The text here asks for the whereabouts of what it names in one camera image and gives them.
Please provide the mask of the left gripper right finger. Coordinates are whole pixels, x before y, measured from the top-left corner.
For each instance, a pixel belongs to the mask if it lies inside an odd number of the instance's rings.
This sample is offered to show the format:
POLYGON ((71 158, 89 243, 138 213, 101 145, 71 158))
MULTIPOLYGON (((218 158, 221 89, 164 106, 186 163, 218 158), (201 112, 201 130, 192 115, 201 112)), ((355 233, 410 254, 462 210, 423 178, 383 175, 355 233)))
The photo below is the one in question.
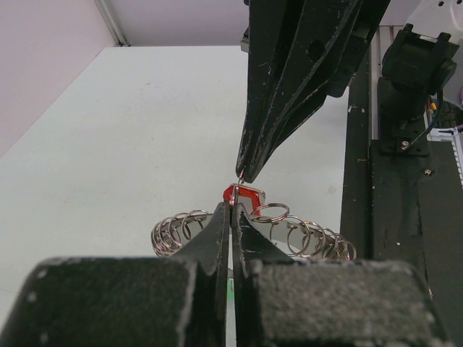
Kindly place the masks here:
POLYGON ((417 271, 399 261, 298 262, 231 212, 238 346, 450 346, 417 271))

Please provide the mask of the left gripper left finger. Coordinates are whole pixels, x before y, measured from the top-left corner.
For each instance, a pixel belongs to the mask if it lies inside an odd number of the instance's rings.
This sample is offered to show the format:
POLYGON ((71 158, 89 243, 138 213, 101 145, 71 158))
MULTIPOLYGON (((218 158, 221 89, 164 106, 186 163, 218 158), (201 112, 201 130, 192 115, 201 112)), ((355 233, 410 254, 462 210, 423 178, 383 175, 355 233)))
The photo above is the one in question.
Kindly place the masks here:
POLYGON ((229 206, 170 257, 56 257, 26 278, 3 346, 224 346, 229 206))

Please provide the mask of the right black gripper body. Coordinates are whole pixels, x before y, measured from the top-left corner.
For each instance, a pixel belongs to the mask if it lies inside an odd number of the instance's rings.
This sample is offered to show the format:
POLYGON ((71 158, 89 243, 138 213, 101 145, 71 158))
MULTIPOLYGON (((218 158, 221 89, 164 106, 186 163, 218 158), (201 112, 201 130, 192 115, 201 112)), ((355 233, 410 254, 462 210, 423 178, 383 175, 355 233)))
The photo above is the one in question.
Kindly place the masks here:
POLYGON ((340 97, 358 70, 388 1, 304 1, 270 98, 340 97))

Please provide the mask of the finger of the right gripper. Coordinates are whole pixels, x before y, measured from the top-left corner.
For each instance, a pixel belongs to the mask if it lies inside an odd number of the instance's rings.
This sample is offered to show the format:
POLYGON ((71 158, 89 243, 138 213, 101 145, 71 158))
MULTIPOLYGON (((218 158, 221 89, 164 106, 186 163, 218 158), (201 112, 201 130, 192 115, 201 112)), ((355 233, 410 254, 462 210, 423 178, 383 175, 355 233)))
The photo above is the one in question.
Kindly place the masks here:
POLYGON ((293 119, 299 104, 323 104, 361 7, 361 1, 250 1, 246 180, 255 180, 304 122, 293 119))
POLYGON ((304 1, 249 1, 247 109, 237 174, 251 177, 263 114, 285 64, 304 1))

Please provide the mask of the red key tag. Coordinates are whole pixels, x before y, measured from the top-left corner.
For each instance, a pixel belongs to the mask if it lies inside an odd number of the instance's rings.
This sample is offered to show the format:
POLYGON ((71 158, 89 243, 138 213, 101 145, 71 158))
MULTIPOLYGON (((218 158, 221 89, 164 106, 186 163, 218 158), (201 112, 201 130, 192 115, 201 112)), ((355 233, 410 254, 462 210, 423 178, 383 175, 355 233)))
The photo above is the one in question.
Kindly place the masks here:
MULTIPOLYGON (((224 190, 224 201, 232 201, 235 186, 236 184, 231 184, 224 190)), ((254 212, 259 206, 264 205, 265 200, 266 194, 264 191, 244 185, 238 186, 236 202, 242 203, 249 214, 254 212)))

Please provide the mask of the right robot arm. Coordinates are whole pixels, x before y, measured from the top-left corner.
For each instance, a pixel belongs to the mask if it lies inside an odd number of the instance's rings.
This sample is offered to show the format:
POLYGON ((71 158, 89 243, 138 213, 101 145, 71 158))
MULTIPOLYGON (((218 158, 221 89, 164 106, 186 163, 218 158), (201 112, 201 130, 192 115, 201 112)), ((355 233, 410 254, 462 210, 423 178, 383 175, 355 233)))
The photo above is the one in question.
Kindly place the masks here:
MULTIPOLYGON (((237 176, 254 181, 270 156, 359 69, 387 1, 249 1, 247 109, 237 176)), ((378 81, 380 148, 425 156, 412 130, 429 97, 443 97, 462 38, 460 1, 422 1, 387 48, 378 81)))

